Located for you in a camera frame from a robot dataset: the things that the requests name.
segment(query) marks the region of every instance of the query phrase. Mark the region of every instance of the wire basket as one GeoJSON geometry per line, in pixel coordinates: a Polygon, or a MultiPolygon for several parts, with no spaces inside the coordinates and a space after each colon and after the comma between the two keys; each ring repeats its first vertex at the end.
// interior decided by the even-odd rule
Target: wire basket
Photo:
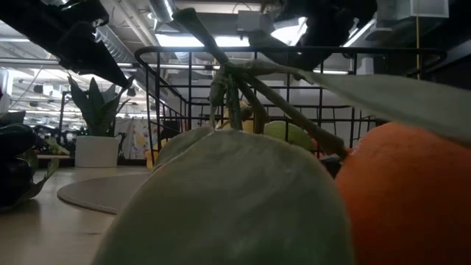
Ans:
{"type": "MultiPolygon", "coordinates": [[[[378,48],[342,48],[342,47],[288,47],[288,48],[258,48],[258,47],[231,47],[222,48],[223,52],[227,54],[231,53],[250,53],[251,59],[257,59],[263,55],[262,52],[266,53],[284,53],[288,57],[293,53],[300,52],[317,52],[322,56],[322,53],[328,53],[332,55],[341,55],[345,60],[348,61],[349,66],[342,74],[372,74],[362,71],[360,73],[359,60],[365,58],[375,59],[375,66],[380,65],[381,74],[397,74],[398,72],[406,75],[410,78],[417,78],[424,74],[428,68],[432,68],[446,59],[446,54],[437,49],[378,49],[378,48]],[[419,67],[411,67],[411,69],[397,70],[397,66],[394,67],[395,62],[392,59],[407,58],[415,62],[416,58],[419,62],[419,67]]],[[[194,71],[217,71],[218,65],[200,65],[193,63],[194,56],[198,54],[206,54],[204,47],[144,47],[139,49],[135,53],[136,60],[144,67],[146,71],[146,101],[147,101],[147,118],[149,128],[149,142],[151,143],[150,149],[152,151],[159,151],[162,146],[160,141],[167,138],[166,135],[162,135],[161,130],[168,130],[174,133],[181,133],[192,128],[203,126],[205,122],[209,121],[209,101],[207,96],[198,96],[195,91],[207,90],[209,95],[209,83],[205,85],[195,85],[193,82],[194,71]],[[187,63],[162,63],[161,57],[166,53],[180,53],[185,54],[187,63]],[[142,57],[143,55],[152,55],[156,57],[155,63],[148,63],[142,57]],[[188,72],[186,78],[188,83],[179,85],[170,85],[167,81],[160,76],[162,70],[184,70],[188,72]],[[149,88],[149,77],[155,78],[155,90],[149,88]],[[171,92],[173,98],[177,102],[167,104],[161,101],[160,92],[163,88],[166,88],[171,92]],[[188,89],[186,95],[182,95],[179,89],[188,89]],[[151,119],[151,100],[155,101],[155,112],[157,119],[151,119]],[[177,127],[168,127],[165,125],[167,121],[173,121],[177,123],[177,127]],[[152,135],[152,125],[157,126],[157,135],[152,135]],[[157,141],[157,149],[153,148],[153,143],[157,141]]],[[[314,71],[322,74],[332,74],[333,72],[329,69],[325,69],[325,61],[314,71]]],[[[372,114],[365,110],[355,109],[346,104],[339,104],[336,102],[333,104],[329,99],[333,98],[333,94],[326,91],[324,88],[318,85],[294,85],[293,78],[289,74],[285,75],[285,85],[270,85],[271,88],[277,89],[285,94],[285,99],[290,102],[293,107],[301,111],[306,117],[312,122],[315,122],[318,126],[330,131],[331,133],[344,139],[346,145],[350,148],[353,147],[366,132],[376,126],[377,123],[381,123],[380,119],[377,119],[372,114]],[[313,93],[317,95],[315,100],[308,100],[300,104],[293,102],[293,98],[301,98],[300,94],[313,93]]],[[[271,121],[286,121],[286,127],[291,119],[280,113],[280,110],[271,103],[263,104],[266,108],[271,121]]],[[[217,110],[219,115],[216,116],[216,120],[224,121],[224,104],[217,110]]],[[[319,157],[322,150],[316,150],[315,153],[319,157]]]]}

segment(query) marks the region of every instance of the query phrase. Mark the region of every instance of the green fruit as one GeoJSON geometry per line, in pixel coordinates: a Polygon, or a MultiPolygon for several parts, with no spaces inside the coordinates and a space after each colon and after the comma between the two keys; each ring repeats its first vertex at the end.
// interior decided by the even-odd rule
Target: green fruit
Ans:
{"type": "Polygon", "coordinates": [[[30,126],[11,124],[0,128],[0,157],[20,155],[36,142],[36,134],[30,126]]]}
{"type": "Polygon", "coordinates": [[[353,264],[333,179],[299,147],[200,128],[158,160],[93,265],[353,264]]]}
{"type": "MultiPolygon", "coordinates": [[[[286,140],[286,122],[285,121],[272,121],[265,124],[266,136],[270,136],[282,141],[286,140]]],[[[309,138],[309,134],[298,126],[288,123],[288,143],[299,146],[308,151],[314,151],[314,145],[309,138]]]]}

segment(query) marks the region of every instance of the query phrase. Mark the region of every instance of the wooden table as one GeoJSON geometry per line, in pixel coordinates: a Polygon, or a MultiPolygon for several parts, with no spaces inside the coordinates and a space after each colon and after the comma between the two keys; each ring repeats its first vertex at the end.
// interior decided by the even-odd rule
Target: wooden table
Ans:
{"type": "MultiPolygon", "coordinates": [[[[60,169],[36,198],[0,214],[0,264],[88,265],[114,216],[67,205],[57,190],[91,178],[148,172],[145,167],[60,169]]],[[[43,174],[39,171],[35,182],[43,174]]]]}

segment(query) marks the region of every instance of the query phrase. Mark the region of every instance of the yellow fruit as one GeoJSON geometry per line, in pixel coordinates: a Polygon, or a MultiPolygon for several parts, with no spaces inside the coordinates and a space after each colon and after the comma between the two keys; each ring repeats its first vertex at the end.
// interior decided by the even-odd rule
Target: yellow fruit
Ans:
{"type": "MultiPolygon", "coordinates": [[[[265,124],[266,136],[280,139],[281,141],[286,140],[286,123],[284,121],[272,121],[265,124]]],[[[288,124],[288,142],[293,145],[302,147],[308,151],[314,151],[314,145],[309,138],[309,134],[298,126],[289,123],[288,124]]]]}
{"type": "MultiPolygon", "coordinates": [[[[240,105],[241,105],[241,107],[247,106],[247,104],[243,101],[240,101],[240,105]]],[[[226,107],[224,108],[224,117],[229,118],[229,111],[227,110],[226,107]]],[[[219,126],[221,126],[221,122],[217,123],[216,128],[219,127],[219,126]]],[[[231,126],[230,126],[230,124],[226,124],[223,128],[227,129],[227,128],[231,128],[231,126]]],[[[244,132],[253,133],[253,120],[244,121],[242,123],[242,129],[243,129],[244,132]]]]}
{"type": "Polygon", "coordinates": [[[471,264],[471,150],[388,123],[346,158],[336,185],[357,265],[471,264]]]}
{"type": "MultiPolygon", "coordinates": [[[[165,144],[167,144],[167,139],[163,139],[162,141],[160,141],[160,145],[163,147],[165,146],[165,144]]],[[[158,145],[155,144],[153,149],[157,149],[158,148],[158,145]]],[[[152,169],[153,167],[153,164],[155,164],[155,161],[157,161],[157,157],[159,155],[159,152],[157,151],[154,151],[154,163],[152,163],[152,156],[150,154],[150,150],[149,151],[146,151],[144,153],[144,157],[146,158],[147,162],[146,162],[146,166],[148,169],[152,169]]]]}

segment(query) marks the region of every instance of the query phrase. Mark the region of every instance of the fluorescent light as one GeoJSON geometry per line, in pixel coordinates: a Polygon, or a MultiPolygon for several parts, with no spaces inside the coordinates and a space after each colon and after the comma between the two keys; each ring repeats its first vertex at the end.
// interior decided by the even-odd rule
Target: fluorescent light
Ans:
{"type": "Polygon", "coordinates": [[[356,32],[353,31],[354,34],[342,47],[350,47],[354,42],[356,42],[373,24],[376,23],[376,19],[373,18],[371,21],[368,22],[360,31],[356,32]]]}
{"type": "MultiPolygon", "coordinates": [[[[163,47],[203,47],[204,45],[193,36],[156,34],[155,37],[163,47]]],[[[248,47],[249,39],[238,36],[214,37],[219,47],[248,47]]]]}
{"type": "Polygon", "coordinates": [[[277,38],[289,46],[295,46],[300,40],[301,36],[306,32],[308,26],[306,26],[307,18],[301,17],[298,19],[297,26],[286,26],[281,29],[277,29],[272,32],[272,37],[277,38]]]}
{"type": "MultiPolygon", "coordinates": [[[[314,70],[314,73],[320,74],[321,71],[316,69],[314,70]]],[[[339,74],[339,75],[345,75],[348,74],[348,71],[337,71],[337,70],[324,70],[322,74],[339,74]]]]}
{"type": "MultiPolygon", "coordinates": [[[[135,118],[147,118],[147,113],[139,113],[139,114],[133,114],[133,113],[118,113],[118,114],[116,114],[116,117],[117,117],[117,118],[131,118],[131,117],[135,117],[135,118]]],[[[156,118],[157,118],[157,115],[156,115],[156,114],[151,114],[151,115],[150,115],[150,118],[156,119],[156,118]]]]}

